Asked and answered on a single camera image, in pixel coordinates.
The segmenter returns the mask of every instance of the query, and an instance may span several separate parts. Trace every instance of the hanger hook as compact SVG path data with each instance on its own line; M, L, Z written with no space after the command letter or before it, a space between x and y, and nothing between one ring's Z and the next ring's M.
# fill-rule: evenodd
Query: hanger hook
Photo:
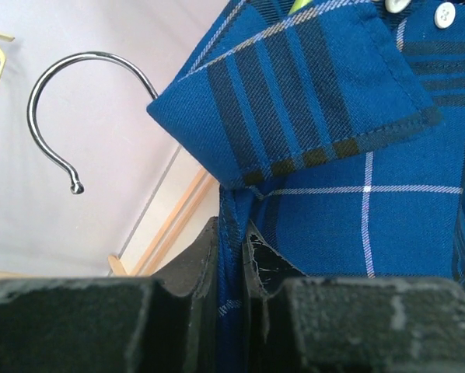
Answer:
M88 60L101 60L101 61L108 61L114 64L118 64L119 66L126 68L132 74L139 79L139 81L143 84L143 86L148 91L149 95L152 99L156 99L158 97L158 93L156 93L155 89L153 88L152 83L146 77L146 75L134 64L126 59L119 57L115 54L107 53L107 52L99 52L99 51L90 51L90 52L82 52L77 54L72 54L71 56L67 56L62 58L60 61L52 64L37 80L36 84L32 88L30 92L29 102L27 103L27 123L29 124L29 130L32 134L32 138L36 142L39 149L56 165L61 167L70 175L70 180L72 181L72 185L70 190L73 194L81 194L84 191L84 186L80 182L79 174L77 170L67 161L65 161L60 155L53 151L46 144L46 141L43 139L42 135L40 134L39 127L37 126L37 103L39 102L40 94L43 92L44 87L46 84L53 78L60 70L63 70L67 66L74 64L80 61L88 61Z

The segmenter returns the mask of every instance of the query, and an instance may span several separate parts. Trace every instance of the shirt collar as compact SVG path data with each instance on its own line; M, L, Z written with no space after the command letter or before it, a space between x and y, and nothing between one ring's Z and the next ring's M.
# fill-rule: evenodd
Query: shirt collar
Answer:
M285 3L271 2L276 13L231 2L148 106L225 188L374 151L442 122L423 78L446 63L415 58L447 53L450 68L461 68L462 5L459 24L438 30L434 1L414 0L399 15L383 2L314 1L282 17Z

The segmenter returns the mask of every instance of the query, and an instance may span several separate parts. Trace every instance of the plaid fabric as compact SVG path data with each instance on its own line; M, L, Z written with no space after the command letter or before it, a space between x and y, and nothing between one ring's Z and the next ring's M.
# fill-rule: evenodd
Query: plaid fabric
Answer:
M436 0L291 5L232 0L148 107L222 185L219 371L244 369L249 220L305 274L465 288L465 5L445 30Z

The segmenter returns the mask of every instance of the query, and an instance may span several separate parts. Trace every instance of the blue plaid shirt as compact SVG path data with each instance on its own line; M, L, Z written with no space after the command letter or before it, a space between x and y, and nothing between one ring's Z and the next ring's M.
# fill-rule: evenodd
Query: blue plaid shirt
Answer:
M465 288L465 5L232 0L148 112L221 183L218 371L244 369L249 220L308 275Z

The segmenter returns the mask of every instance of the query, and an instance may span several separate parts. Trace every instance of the blue fabric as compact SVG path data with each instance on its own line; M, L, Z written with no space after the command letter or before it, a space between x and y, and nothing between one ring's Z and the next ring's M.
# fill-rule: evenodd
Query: blue fabric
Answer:
M149 114L221 183L218 371L245 368L251 219L311 275L465 288L465 5L231 1Z

